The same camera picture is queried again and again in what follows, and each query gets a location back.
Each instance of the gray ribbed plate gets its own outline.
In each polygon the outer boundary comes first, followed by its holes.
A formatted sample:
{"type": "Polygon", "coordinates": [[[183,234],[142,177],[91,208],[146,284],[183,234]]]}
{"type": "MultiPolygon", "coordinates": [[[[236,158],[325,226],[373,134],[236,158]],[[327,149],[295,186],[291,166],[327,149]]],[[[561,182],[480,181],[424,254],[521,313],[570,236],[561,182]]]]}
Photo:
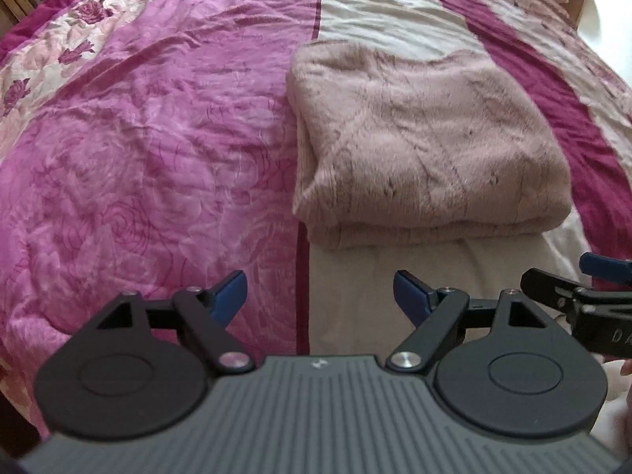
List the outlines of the gray ribbed plate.
{"type": "Polygon", "coordinates": [[[20,463],[31,474],[606,474],[620,464],[587,434],[532,445],[477,434],[421,378],[372,356],[268,357],[152,437],[55,435],[20,463]]]}

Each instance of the cream stripe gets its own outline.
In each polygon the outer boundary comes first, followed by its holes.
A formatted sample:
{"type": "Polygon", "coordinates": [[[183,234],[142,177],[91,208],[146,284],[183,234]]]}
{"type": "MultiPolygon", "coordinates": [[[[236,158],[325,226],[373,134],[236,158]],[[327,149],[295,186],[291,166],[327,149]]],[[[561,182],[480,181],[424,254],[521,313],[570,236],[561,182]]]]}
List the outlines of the cream stripe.
{"type": "MultiPolygon", "coordinates": [[[[360,40],[419,59],[457,49],[485,51],[462,17],[437,0],[322,0],[318,38],[360,40]]],[[[410,270],[435,287],[449,284],[476,297],[497,297],[518,286],[530,267],[578,279],[577,259],[587,248],[575,209],[545,235],[335,252],[311,247],[312,353],[383,357],[392,351],[412,329],[393,301],[397,269],[410,270]]]]}

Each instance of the pink fluffy blanket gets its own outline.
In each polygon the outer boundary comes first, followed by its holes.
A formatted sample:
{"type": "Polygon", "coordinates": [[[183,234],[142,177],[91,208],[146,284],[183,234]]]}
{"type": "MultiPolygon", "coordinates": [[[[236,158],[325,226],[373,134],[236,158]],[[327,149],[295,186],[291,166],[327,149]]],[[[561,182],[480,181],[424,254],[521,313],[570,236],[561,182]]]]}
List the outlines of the pink fluffy blanket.
{"type": "Polygon", "coordinates": [[[543,232],[571,179],[545,118],[488,56],[419,62],[317,41],[286,77],[298,118],[293,211],[325,248],[543,232]]]}

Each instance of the blue handle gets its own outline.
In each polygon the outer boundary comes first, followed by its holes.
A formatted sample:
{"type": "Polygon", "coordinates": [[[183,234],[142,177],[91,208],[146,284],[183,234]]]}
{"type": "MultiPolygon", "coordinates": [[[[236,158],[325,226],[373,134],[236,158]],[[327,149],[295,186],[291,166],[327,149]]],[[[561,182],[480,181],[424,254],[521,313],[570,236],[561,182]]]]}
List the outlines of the blue handle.
{"type": "Polygon", "coordinates": [[[632,262],[617,260],[595,253],[584,253],[579,258],[581,272],[593,278],[620,285],[632,285],[632,262]]]}
{"type": "Polygon", "coordinates": [[[211,317],[226,328],[241,310],[248,296],[248,281],[243,271],[235,273],[213,294],[211,317]]]}
{"type": "Polygon", "coordinates": [[[435,292],[408,271],[397,271],[393,278],[393,296],[404,315],[416,328],[432,313],[432,294],[435,292]]]}

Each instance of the bedspread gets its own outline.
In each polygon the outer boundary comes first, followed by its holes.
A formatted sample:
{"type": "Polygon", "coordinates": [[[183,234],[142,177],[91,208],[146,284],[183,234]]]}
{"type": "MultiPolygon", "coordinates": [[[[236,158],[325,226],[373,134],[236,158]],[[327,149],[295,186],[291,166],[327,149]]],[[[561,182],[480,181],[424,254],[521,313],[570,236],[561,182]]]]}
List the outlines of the bedspread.
{"type": "Polygon", "coordinates": [[[410,330],[384,298],[396,260],[432,284],[456,265],[452,284],[491,297],[526,267],[574,277],[583,250],[632,257],[630,90],[554,0],[47,0],[0,58],[0,388],[42,432],[37,367],[120,290],[243,269],[229,329],[252,351],[381,353],[410,330]],[[570,218],[511,244],[310,249],[284,75],[314,38],[488,55],[554,131],[570,218]]]}

